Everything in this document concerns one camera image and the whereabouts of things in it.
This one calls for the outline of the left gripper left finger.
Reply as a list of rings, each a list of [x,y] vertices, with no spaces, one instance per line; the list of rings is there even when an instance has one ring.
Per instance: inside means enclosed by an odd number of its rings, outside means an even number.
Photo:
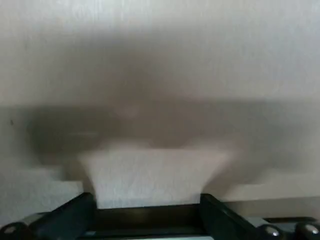
[[[0,229],[2,240],[75,240],[94,222],[95,197],[83,192],[30,224],[12,222]]]

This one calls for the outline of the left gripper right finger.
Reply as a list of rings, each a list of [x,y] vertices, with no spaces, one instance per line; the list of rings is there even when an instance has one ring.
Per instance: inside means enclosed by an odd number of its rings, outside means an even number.
[[[214,240],[318,240],[320,221],[313,217],[243,217],[211,194],[202,193],[199,215]]]

